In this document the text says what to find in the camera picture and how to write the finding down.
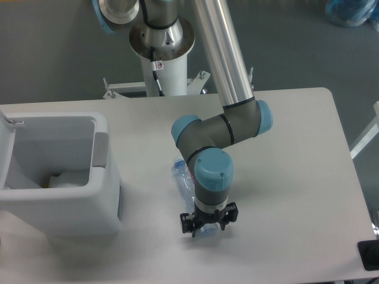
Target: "black cable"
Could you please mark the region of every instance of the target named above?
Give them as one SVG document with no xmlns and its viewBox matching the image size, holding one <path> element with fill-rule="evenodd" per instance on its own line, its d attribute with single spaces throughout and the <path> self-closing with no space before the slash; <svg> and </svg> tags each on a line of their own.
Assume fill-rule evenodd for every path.
<svg viewBox="0 0 379 284">
<path fill-rule="evenodd" d="M 140 0 L 140 5 L 141 5 L 141 10 L 142 10 L 142 15 L 143 15 L 143 22 L 147 24 L 148 17 L 147 17 L 147 8 L 146 8 L 146 3 L 144 0 Z"/>
<path fill-rule="evenodd" d="M 155 51 L 154 47 L 151 47 L 150 48 L 150 62 L 154 62 L 154 51 Z M 158 87 L 159 96 L 165 96 L 165 94 L 163 93 L 162 87 L 160 86 L 158 73 L 156 70 L 153 70 L 153 77 Z"/>
<path fill-rule="evenodd" d="M 372 284 L 374 283 L 376 280 L 378 280 L 379 277 L 375 277 L 375 278 L 372 278 L 370 281 L 368 281 L 366 284 Z"/>
</svg>

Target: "white plastic part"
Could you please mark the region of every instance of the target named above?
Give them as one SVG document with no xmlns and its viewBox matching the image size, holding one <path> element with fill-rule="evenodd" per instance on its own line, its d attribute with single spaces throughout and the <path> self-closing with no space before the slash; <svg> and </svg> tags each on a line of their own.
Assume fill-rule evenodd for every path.
<svg viewBox="0 0 379 284">
<path fill-rule="evenodd" d="M 109 133 L 106 117 L 98 112 L 34 112 L 9 119 L 24 121 L 25 126 L 13 132 L 10 158 L 10 146 L 0 149 L 0 157 L 7 155 L 0 162 L 10 160 L 0 188 L 1 208 L 48 235 L 117 232 L 121 179 L 110 143 L 104 143 Z M 0 131 L 9 133 L 5 127 L 0 124 Z M 101 143 L 94 141 L 97 136 Z M 94 151 L 94 144 L 107 148 Z M 99 159 L 106 162 L 93 166 Z M 72 174 L 77 171 L 80 177 Z M 58 176 L 55 186 L 49 182 L 52 176 Z"/>
<path fill-rule="evenodd" d="M 187 54 L 183 54 L 177 59 L 163 61 L 163 69 L 156 71 L 165 96 L 184 96 L 187 94 Z M 159 89 L 153 77 L 151 61 L 140 55 L 139 57 L 147 96 L 159 96 Z"/>
</svg>

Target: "white table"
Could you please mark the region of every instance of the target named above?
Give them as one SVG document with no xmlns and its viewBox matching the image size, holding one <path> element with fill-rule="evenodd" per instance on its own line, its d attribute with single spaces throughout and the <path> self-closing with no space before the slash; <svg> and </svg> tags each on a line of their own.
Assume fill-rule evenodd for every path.
<svg viewBox="0 0 379 284">
<path fill-rule="evenodd" d="M 0 211 L 0 283 L 308 283 L 379 276 L 357 242 L 375 239 L 335 104 L 326 89 L 257 92 L 272 130 L 226 149 L 236 223 L 182 234 L 172 159 L 181 115 L 222 112 L 217 95 L 4 105 L 4 112 L 97 110 L 123 178 L 121 231 L 48 238 Z"/>
</svg>

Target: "black object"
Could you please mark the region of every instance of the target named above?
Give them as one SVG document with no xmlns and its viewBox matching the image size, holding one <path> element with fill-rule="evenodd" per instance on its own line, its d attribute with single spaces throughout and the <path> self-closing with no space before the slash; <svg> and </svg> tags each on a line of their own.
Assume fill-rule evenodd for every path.
<svg viewBox="0 0 379 284">
<path fill-rule="evenodd" d="M 360 241 L 358 250 L 365 270 L 379 270 L 379 240 Z"/>
<path fill-rule="evenodd" d="M 221 230 L 225 230 L 225 226 L 230 222 L 237 221 L 238 208 L 235 202 L 229 203 L 224 209 L 215 210 L 213 214 L 203 212 L 197 208 L 195 204 L 195 212 L 190 215 L 189 213 L 180 214 L 180 222 L 182 225 L 182 232 L 192 233 L 192 237 L 196 236 L 196 231 L 205 224 L 219 223 Z"/>
<path fill-rule="evenodd" d="M 372 278 L 370 281 L 366 282 L 366 284 L 372 284 L 378 279 L 379 279 L 379 277 Z"/>
</svg>

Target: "robotic arm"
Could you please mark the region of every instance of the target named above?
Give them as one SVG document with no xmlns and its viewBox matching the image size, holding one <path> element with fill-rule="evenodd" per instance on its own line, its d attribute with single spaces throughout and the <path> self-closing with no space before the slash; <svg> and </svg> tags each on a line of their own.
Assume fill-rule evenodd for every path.
<svg viewBox="0 0 379 284">
<path fill-rule="evenodd" d="M 191 1 L 224 108 L 223 114 L 204 121 L 196 115 L 181 117 L 175 121 L 171 130 L 175 144 L 195 179 L 195 211 L 191 215 L 180 215 L 182 232 L 192 233 L 195 237 L 196 230 L 204 224 L 218 222 L 224 230 L 227 224 L 237 220 L 236 204 L 228 203 L 233 162 L 222 149 L 268 131 L 273 119 L 268 105 L 255 100 L 226 0 Z M 136 1 L 108 2 L 129 2 L 128 7 L 131 9 L 136 5 L 132 5 Z M 164 80 L 162 83 L 156 80 L 157 76 L 151 73 L 151 69 L 144 67 L 146 86 L 151 86 L 149 82 L 154 78 L 159 93 L 165 89 L 181 92 L 180 86 L 171 86 L 183 77 L 178 73 L 185 73 L 184 79 L 187 78 L 187 57 L 185 64 L 179 63 L 179 59 L 194 44 L 192 27 L 183 18 L 176 19 L 175 0 L 140 0 L 140 6 L 144 23 L 131 29 L 132 48 L 149 64 L 156 60 L 157 55 L 165 64 L 177 62 L 168 68 L 174 70 L 175 74 L 159 74 Z M 157 87 L 151 86 L 152 92 L 153 89 L 156 93 Z"/>
</svg>

